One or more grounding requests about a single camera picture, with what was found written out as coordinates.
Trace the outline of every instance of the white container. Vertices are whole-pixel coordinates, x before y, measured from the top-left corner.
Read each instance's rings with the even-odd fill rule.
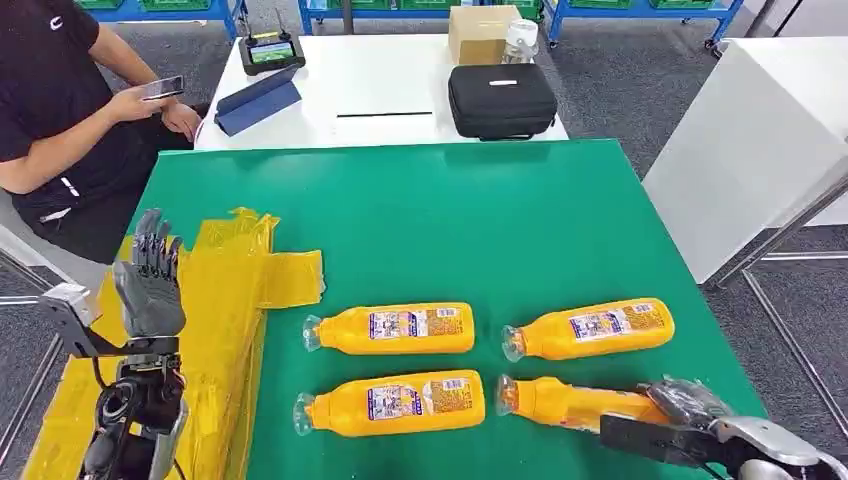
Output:
[[[501,63],[531,63],[539,53],[538,35],[539,25],[535,22],[523,18],[510,22]]]

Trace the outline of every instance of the clear bottle cap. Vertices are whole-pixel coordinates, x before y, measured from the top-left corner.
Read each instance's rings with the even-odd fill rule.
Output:
[[[315,315],[306,317],[303,321],[303,346],[307,352],[314,352],[321,348],[321,337],[318,336],[318,325],[321,324],[321,318]]]
[[[504,416],[518,409],[518,385],[507,375],[498,377],[498,390],[495,392],[495,412]]]
[[[507,360],[510,362],[515,363],[527,354],[524,334],[521,333],[520,329],[504,325],[501,331],[501,339],[501,348],[503,348],[504,355],[506,355]]]
[[[315,403],[315,397],[308,393],[301,393],[297,396],[292,409],[292,422],[294,422],[294,431],[301,437],[312,431],[312,417],[309,416],[308,408]]]

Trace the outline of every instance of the plastic bottle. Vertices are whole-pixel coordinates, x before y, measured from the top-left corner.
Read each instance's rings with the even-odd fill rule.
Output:
[[[530,63],[539,53],[536,41],[539,26],[530,20],[518,19],[509,23],[501,63]]]
[[[303,344],[310,352],[333,347],[352,355],[467,352],[474,318],[467,303],[355,307],[324,319],[310,315]]]
[[[600,433],[601,415],[618,415],[667,424],[668,418],[644,395],[566,385],[556,378],[516,381],[501,375],[495,405],[498,415],[513,413],[536,423]]]
[[[415,373],[356,380],[330,393],[301,393],[295,431],[332,430],[346,437],[471,427],[486,416],[480,375],[474,370]]]
[[[548,360],[657,347],[671,340],[674,320],[656,298],[637,298],[543,315],[530,325],[503,328],[504,354]]]

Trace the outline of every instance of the cardboard box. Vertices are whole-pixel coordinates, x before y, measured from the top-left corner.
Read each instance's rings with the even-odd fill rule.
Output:
[[[521,15],[515,5],[451,7],[448,45],[457,65],[501,63],[509,23]]]

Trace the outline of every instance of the yellow plastic wrap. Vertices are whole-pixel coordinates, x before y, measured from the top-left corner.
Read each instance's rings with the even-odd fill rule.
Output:
[[[324,290],[321,252],[270,253],[278,219],[239,208],[226,220],[206,220],[191,252],[180,252],[179,282],[186,327],[180,334],[189,420],[177,460],[189,479],[237,479],[247,455],[259,387],[264,308],[317,303]],[[130,238],[119,258],[127,258]],[[111,273],[93,329],[116,345],[126,333]],[[114,380],[117,359],[102,359]],[[94,428],[100,389],[91,362],[71,358],[47,413],[24,478],[70,478],[82,463]],[[169,479],[176,480],[171,471]]]

